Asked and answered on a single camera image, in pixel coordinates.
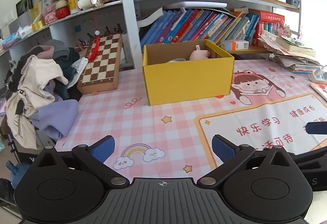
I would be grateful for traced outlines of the row of colourful books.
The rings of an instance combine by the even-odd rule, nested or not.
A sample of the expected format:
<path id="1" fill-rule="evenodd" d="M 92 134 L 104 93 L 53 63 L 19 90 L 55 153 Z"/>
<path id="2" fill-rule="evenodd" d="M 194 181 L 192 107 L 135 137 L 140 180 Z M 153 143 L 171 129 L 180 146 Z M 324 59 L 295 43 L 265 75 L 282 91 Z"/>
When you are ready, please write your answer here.
<path id="1" fill-rule="evenodd" d="M 290 29 L 280 14 L 249 9 L 229 11 L 224 8 L 159 8 L 138 21 L 140 44 L 175 44 L 209 40 L 216 45 L 225 41 L 245 41 L 258 46 L 264 31 L 289 37 Z"/>

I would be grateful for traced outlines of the pile of clothes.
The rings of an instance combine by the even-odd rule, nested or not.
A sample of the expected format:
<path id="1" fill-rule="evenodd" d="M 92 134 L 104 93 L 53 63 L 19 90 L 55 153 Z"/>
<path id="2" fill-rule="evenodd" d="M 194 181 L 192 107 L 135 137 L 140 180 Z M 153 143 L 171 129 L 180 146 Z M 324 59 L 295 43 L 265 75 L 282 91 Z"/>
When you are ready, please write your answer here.
<path id="1" fill-rule="evenodd" d="M 88 63 L 60 40 L 49 40 L 23 55 L 8 73 L 7 124 L 24 148 L 39 149 L 38 133 L 54 141 L 68 136 L 80 94 L 70 95 Z"/>

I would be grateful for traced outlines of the white orange small box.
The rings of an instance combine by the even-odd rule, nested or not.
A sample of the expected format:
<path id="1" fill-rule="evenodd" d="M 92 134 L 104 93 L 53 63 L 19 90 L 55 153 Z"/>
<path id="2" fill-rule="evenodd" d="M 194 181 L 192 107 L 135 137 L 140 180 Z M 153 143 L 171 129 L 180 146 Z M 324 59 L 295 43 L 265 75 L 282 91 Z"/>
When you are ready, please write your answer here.
<path id="1" fill-rule="evenodd" d="M 226 51 L 248 50 L 249 42 L 246 40 L 223 40 L 220 47 Z"/>

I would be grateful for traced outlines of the wooden chessboard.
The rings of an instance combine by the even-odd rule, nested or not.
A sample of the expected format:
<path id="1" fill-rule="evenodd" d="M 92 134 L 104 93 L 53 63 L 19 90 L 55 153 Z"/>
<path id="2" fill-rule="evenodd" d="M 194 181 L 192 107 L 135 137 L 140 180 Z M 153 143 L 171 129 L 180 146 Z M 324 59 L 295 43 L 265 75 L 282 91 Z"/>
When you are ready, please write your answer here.
<path id="1" fill-rule="evenodd" d="M 85 57 L 88 58 L 93 44 L 87 49 Z M 80 76 L 77 84 L 82 94 L 116 90 L 118 88 L 118 76 L 122 37 L 113 34 L 100 37 L 99 52 L 94 61 L 89 61 Z"/>

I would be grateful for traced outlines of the pink plush pig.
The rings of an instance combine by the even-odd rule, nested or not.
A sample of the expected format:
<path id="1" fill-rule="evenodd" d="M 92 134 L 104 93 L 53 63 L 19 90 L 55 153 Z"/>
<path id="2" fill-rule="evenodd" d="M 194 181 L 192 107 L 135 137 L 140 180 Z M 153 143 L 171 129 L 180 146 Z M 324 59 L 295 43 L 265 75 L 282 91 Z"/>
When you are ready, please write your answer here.
<path id="1" fill-rule="evenodd" d="M 211 57 L 211 53 L 208 50 L 202 50 L 199 45 L 196 45 L 196 49 L 189 57 L 189 61 L 205 60 Z"/>

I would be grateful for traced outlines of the red tassel charm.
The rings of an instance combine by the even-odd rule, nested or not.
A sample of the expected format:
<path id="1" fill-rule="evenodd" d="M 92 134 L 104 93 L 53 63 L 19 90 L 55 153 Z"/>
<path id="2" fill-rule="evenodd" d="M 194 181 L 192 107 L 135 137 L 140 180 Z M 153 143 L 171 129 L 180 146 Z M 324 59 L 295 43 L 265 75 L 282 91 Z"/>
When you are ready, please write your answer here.
<path id="1" fill-rule="evenodd" d="M 100 44 L 100 31 L 98 30 L 97 18 L 94 12 L 94 22 L 95 22 L 95 40 L 94 47 L 91 49 L 91 53 L 89 54 L 89 61 L 94 61 L 97 58 L 99 52 L 99 44 Z"/>

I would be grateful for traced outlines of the white bookshelf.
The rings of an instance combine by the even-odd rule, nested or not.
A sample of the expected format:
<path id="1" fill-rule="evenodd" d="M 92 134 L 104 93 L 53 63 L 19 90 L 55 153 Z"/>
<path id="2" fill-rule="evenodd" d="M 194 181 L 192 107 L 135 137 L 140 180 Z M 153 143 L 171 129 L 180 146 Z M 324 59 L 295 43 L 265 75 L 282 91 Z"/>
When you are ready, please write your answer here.
<path id="1" fill-rule="evenodd" d="M 49 23 L 40 30 L 31 32 L 12 47 L 2 52 L 1 58 L 18 61 L 31 47 L 42 45 L 49 39 L 60 40 L 73 47 L 78 40 L 74 22 L 76 18 L 89 14 L 93 17 L 97 28 L 100 27 L 100 21 L 110 25 L 123 22 L 123 28 L 126 30 L 124 41 L 126 67 L 132 66 L 133 68 L 140 69 L 142 67 L 142 54 L 136 20 L 146 12 L 152 12 L 160 6 L 168 6 L 183 1 L 226 2 L 230 8 L 237 8 L 243 4 L 249 8 L 265 11 L 280 8 L 287 11 L 300 12 L 299 7 L 276 0 L 119 0 Z"/>

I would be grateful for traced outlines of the yellow cardboard box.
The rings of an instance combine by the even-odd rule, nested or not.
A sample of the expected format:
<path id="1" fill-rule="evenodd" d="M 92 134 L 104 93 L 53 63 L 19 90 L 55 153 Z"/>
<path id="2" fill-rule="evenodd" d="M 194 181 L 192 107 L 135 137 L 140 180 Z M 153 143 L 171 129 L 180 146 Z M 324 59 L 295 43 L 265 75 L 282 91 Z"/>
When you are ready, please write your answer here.
<path id="1" fill-rule="evenodd" d="M 211 57 L 189 61 L 196 45 Z M 186 61 L 168 62 L 176 58 Z M 234 57 L 208 40 L 149 44 L 143 48 L 142 67 L 149 104 L 154 106 L 230 94 Z"/>

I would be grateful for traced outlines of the stack of papers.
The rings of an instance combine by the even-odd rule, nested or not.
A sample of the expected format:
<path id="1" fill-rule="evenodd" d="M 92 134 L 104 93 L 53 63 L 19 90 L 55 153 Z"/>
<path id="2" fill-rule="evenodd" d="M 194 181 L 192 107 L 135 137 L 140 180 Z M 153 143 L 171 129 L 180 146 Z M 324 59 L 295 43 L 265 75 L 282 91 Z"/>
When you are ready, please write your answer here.
<path id="1" fill-rule="evenodd" d="M 263 30 L 258 41 L 273 54 L 275 61 L 293 73 L 309 74 L 321 66 L 313 49 L 295 44 L 290 38 Z"/>

